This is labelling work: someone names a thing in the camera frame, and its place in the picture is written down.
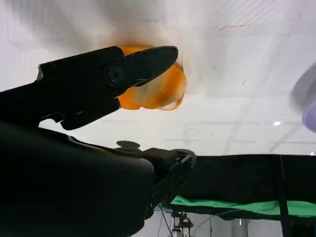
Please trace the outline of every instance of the black fabric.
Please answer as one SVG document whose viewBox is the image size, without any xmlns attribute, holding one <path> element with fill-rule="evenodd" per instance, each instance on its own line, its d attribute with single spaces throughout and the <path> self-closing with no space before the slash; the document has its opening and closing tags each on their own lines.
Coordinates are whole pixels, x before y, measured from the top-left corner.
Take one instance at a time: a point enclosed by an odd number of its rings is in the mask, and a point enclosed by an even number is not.
<svg viewBox="0 0 316 237">
<path fill-rule="evenodd" d="M 313 156 L 237 155 L 198 157 L 179 195 L 235 203 L 278 200 L 274 161 L 283 160 L 287 200 L 316 203 Z"/>
</svg>

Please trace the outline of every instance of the screw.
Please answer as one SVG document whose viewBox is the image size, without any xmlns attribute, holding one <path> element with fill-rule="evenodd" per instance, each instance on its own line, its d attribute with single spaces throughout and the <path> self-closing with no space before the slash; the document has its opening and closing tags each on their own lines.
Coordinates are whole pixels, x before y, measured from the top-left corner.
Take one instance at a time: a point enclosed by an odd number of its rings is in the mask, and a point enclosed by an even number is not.
<svg viewBox="0 0 316 237">
<path fill-rule="evenodd" d="M 123 79 L 123 73 L 119 68 L 109 68 L 108 75 L 113 82 L 120 82 Z"/>
</svg>

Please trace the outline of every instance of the purple object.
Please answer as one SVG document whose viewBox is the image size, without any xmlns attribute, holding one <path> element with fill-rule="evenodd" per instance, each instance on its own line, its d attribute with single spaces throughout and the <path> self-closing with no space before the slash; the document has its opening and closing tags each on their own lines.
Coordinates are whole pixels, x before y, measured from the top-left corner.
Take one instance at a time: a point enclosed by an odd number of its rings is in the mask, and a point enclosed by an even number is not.
<svg viewBox="0 0 316 237">
<path fill-rule="evenodd" d="M 316 101 L 304 110 L 302 122 L 308 130 L 316 132 Z"/>
</svg>

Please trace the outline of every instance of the white ceiling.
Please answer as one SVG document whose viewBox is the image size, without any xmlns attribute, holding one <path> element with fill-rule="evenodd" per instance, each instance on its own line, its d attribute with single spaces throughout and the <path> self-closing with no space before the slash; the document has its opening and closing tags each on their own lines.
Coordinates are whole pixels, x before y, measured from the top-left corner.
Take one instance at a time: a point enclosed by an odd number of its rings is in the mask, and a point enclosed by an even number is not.
<svg viewBox="0 0 316 237">
<path fill-rule="evenodd" d="M 316 153 L 291 99 L 316 62 L 315 12 L 315 0 L 1 0 L 0 89 L 34 81 L 38 64 L 53 59 L 171 44 L 188 79 L 177 110 L 119 110 L 68 133 L 199 155 Z"/>
</svg>

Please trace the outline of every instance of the orange cloth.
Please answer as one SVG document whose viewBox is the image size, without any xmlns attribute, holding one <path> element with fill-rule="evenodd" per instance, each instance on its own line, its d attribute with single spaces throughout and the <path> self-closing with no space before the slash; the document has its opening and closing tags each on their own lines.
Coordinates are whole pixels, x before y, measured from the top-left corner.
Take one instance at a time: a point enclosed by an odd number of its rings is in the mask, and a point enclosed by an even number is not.
<svg viewBox="0 0 316 237">
<path fill-rule="evenodd" d="M 120 47 L 125 55 L 149 47 Z M 181 105 L 187 80 L 179 65 L 172 65 L 165 73 L 144 86 L 131 87 L 118 97 L 121 108 L 174 110 Z"/>
</svg>

